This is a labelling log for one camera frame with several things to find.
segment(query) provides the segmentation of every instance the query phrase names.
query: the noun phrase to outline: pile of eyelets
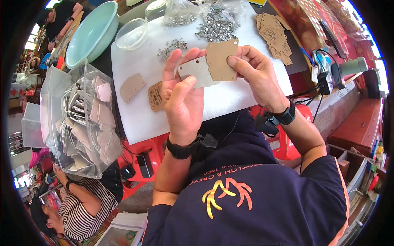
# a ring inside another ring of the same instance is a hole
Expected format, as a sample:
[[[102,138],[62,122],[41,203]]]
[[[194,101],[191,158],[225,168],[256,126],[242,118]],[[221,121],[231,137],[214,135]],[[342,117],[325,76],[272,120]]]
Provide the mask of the pile of eyelets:
[[[224,14],[224,9],[212,6],[207,13],[206,23],[200,24],[199,32],[195,35],[199,39],[205,39],[208,42],[221,42],[230,39],[238,39],[233,35],[233,32],[238,28],[238,25],[229,20]]]
[[[166,61],[170,57],[172,51],[174,51],[176,49],[184,49],[184,50],[188,49],[188,47],[186,46],[187,43],[185,41],[182,41],[182,38],[181,39],[173,39],[172,43],[167,42],[166,45],[168,47],[166,47],[164,49],[159,49],[159,53],[157,54],[157,56],[160,57],[161,61],[163,61],[163,60]]]
[[[165,27],[185,26],[192,23],[196,19],[197,17],[192,13],[190,15],[185,15],[185,16],[171,16],[166,19],[163,25]]]

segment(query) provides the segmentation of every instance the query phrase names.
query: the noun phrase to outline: black hat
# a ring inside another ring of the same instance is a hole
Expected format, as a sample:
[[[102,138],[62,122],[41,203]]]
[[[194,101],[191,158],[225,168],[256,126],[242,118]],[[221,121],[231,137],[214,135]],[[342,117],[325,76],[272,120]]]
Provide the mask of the black hat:
[[[45,21],[48,18],[48,14],[52,11],[51,8],[41,10],[40,14],[38,15],[36,23],[39,26],[45,25]]]
[[[30,213],[32,215],[32,219],[35,223],[35,225],[42,231],[45,235],[48,237],[53,236],[53,232],[50,228],[46,226],[46,223],[48,222],[48,215],[46,215],[41,208],[43,205],[38,198],[38,190],[34,191],[35,196],[32,199],[32,202],[30,204]]]

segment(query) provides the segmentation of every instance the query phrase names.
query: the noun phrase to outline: striped shirt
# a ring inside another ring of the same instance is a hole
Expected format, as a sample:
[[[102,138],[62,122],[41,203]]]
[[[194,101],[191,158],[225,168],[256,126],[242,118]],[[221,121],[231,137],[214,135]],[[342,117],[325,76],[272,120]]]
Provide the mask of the striped shirt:
[[[73,193],[67,194],[59,208],[59,214],[63,217],[65,234],[78,241],[93,236],[109,213],[118,205],[114,194],[107,190],[97,179],[82,178],[79,184],[100,199],[101,208],[97,215],[93,217]]]

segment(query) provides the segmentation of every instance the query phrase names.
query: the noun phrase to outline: watch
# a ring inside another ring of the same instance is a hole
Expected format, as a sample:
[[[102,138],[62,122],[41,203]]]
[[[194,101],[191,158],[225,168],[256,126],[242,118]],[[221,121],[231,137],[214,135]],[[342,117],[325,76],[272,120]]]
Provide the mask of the watch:
[[[294,105],[294,103],[289,99],[290,102],[290,107],[287,107],[287,109],[281,113],[281,114],[274,114],[274,113],[270,113],[267,112],[268,114],[272,115],[273,117],[275,117],[275,119],[277,119],[279,121],[279,123],[283,124],[283,125],[288,125],[290,123],[293,122],[293,120],[296,118],[296,106]]]
[[[188,146],[182,147],[177,144],[171,143],[170,140],[167,139],[167,149],[171,152],[174,158],[179,160],[185,160],[195,152],[198,143],[196,140],[194,140]]]

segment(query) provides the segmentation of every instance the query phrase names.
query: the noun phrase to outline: shirt logo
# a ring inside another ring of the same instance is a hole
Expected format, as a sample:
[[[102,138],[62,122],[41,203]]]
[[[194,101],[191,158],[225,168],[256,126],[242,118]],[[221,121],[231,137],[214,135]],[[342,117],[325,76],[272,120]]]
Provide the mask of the shirt logo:
[[[224,187],[223,182],[220,179],[214,183],[214,186],[211,190],[205,192],[205,194],[203,195],[203,203],[206,202],[206,211],[209,218],[214,218],[211,210],[211,204],[217,210],[222,210],[222,208],[215,202],[215,192],[218,186],[220,186],[220,188],[223,190],[223,193],[218,196],[219,199],[225,197],[226,195],[236,196],[235,193],[229,191],[230,183],[233,184],[240,193],[240,201],[238,202],[237,207],[241,206],[244,199],[246,198],[249,210],[252,209],[252,200],[249,195],[249,193],[252,193],[252,189],[248,185],[246,185],[245,183],[238,183],[233,178],[226,178],[226,187]]]

